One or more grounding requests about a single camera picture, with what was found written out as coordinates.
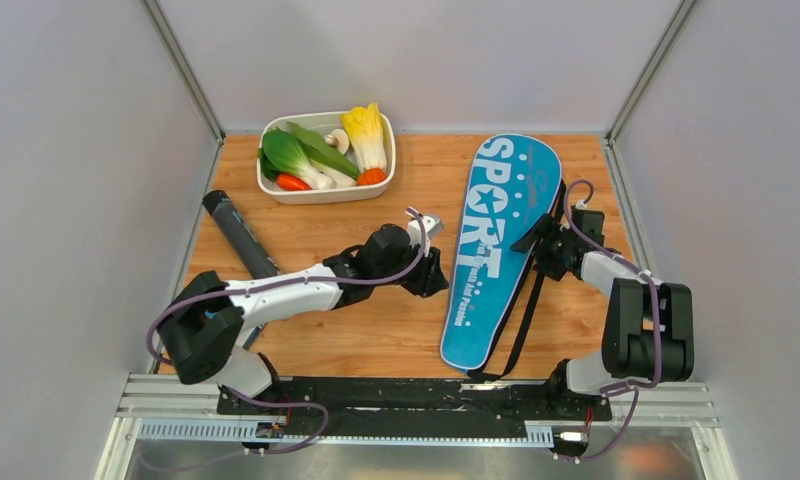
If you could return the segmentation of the blue racket bag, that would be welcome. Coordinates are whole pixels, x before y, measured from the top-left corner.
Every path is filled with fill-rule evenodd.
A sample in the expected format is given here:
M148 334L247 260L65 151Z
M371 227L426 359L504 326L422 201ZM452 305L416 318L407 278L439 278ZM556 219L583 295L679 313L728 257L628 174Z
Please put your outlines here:
M472 158L440 355L474 382L502 377L485 368L532 269L537 224L561 219L564 189L559 156L528 135L495 135Z

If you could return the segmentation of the black shuttlecock tube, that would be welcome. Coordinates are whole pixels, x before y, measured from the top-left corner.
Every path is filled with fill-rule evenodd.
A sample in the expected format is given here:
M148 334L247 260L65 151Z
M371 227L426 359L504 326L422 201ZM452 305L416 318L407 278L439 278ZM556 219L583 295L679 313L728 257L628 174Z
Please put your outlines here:
M225 191L208 192L203 197L202 204L253 279L281 274L276 262Z

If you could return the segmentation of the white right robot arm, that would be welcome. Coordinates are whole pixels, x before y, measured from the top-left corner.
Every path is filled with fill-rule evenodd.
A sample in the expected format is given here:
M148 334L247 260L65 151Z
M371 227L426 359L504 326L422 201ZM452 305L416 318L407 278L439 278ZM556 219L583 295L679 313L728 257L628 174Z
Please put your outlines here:
M548 408L560 418L625 392L686 381L694 370L690 288L607 249L604 220L600 211L576 207L563 221L544 214L510 247L530 255L539 280L571 274L608 300L599 350L560 361L544 385Z

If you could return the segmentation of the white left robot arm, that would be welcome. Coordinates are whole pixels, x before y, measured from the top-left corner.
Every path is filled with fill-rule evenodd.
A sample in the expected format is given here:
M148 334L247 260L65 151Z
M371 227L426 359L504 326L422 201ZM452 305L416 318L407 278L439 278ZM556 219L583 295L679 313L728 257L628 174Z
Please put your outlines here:
M196 276L154 321L167 362L184 385L218 384L243 394L258 414L276 410L282 388L270 364L243 346L246 331L307 312L348 307L380 286L399 285L430 297L449 285L432 244L440 219L418 216L406 226L385 224L362 245L305 270L259 280L223 281L215 271Z

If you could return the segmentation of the orange carrot toy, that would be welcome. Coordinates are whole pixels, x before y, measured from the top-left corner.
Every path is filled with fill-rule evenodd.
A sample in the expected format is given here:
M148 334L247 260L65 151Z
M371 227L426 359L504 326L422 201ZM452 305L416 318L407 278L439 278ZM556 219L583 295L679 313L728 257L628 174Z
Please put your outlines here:
M364 170L357 178L357 186L378 185L387 180L386 172L381 168L370 168Z

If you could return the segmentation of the green leaf vegetable toy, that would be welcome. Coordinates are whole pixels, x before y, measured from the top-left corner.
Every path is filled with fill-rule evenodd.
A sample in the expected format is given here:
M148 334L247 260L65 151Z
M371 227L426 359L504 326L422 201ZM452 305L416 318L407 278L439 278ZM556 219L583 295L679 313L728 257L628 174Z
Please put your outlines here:
M360 171L345 155L327 145L317 132L305 129L294 122L287 122L290 132L299 141L306 154L323 166L329 167L351 178L356 183Z

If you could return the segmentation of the yellow cabbage toy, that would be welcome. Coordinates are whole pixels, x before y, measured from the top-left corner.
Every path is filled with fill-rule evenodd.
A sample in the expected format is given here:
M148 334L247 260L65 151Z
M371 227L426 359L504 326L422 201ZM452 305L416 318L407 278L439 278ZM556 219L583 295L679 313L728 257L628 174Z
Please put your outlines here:
M384 125L379 106L372 102L340 114L342 128L348 134L359 169L385 171Z

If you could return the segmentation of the beige mushroom toy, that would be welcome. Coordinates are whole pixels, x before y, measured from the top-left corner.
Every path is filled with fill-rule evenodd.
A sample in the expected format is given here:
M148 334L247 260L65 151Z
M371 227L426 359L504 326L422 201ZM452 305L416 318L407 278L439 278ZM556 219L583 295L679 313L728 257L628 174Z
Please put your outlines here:
M341 155L346 155L350 149L350 139L347 132L342 128L332 130L324 136L327 145L335 148Z

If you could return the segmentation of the red pepper toy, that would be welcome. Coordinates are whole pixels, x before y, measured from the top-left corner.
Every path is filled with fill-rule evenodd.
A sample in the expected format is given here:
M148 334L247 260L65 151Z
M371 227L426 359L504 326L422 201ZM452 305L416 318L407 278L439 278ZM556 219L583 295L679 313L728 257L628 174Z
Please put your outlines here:
M311 186L297 176L279 173L275 180L277 186L284 191L309 191Z

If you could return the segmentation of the white rectangular tray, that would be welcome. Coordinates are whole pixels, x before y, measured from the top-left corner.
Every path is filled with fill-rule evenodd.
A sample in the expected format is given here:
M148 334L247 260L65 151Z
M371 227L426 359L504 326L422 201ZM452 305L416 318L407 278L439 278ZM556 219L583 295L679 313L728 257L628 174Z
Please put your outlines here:
M256 160L260 189L283 204L376 198L393 180L396 140L376 104L271 121Z

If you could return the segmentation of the green bok choy toy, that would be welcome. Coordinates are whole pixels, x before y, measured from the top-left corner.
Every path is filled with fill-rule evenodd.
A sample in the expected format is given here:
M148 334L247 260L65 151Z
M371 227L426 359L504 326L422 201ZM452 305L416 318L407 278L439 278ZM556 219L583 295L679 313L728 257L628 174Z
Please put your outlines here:
M311 186L311 190L329 190L335 182L320 172L311 161L299 141L290 133L273 129L262 136L258 153L261 173L269 180L276 180L279 173L299 177Z

